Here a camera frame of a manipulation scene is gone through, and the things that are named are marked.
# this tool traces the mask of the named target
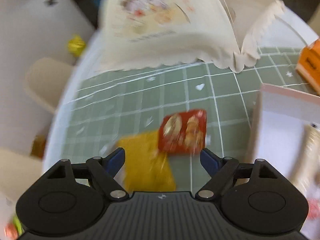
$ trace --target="yellow package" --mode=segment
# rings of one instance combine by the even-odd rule
[[[122,137],[125,150],[124,187],[132,191],[175,191],[176,184],[166,153],[158,152],[158,131]]]

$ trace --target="grid pattern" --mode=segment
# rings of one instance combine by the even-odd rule
[[[105,156],[121,136],[160,127],[168,114],[203,108],[207,147],[241,160],[261,82],[315,93],[294,70],[300,49],[259,48],[254,68],[234,74],[212,63],[110,71],[83,81],[69,123],[62,158],[72,163]],[[209,179],[199,156],[172,156],[177,190],[196,192]]]

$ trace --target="silver screw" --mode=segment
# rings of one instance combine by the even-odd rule
[[[210,198],[213,197],[214,193],[211,190],[201,190],[198,195],[202,198]]]
[[[110,193],[110,196],[113,197],[113,198],[123,198],[125,197],[126,193],[123,191],[123,190],[114,190],[114,191],[111,191]]]

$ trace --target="open cardboard box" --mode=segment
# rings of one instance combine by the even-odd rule
[[[320,97],[262,84],[246,162],[265,159],[289,178],[301,151],[305,125],[310,123],[320,124]],[[319,195],[318,191],[316,185],[312,185],[307,197]],[[306,220],[301,233],[309,239],[320,239],[320,218]]]

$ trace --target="red packet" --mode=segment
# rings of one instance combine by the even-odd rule
[[[203,109],[167,115],[159,129],[158,148],[172,154],[200,154],[206,131],[207,112]]]

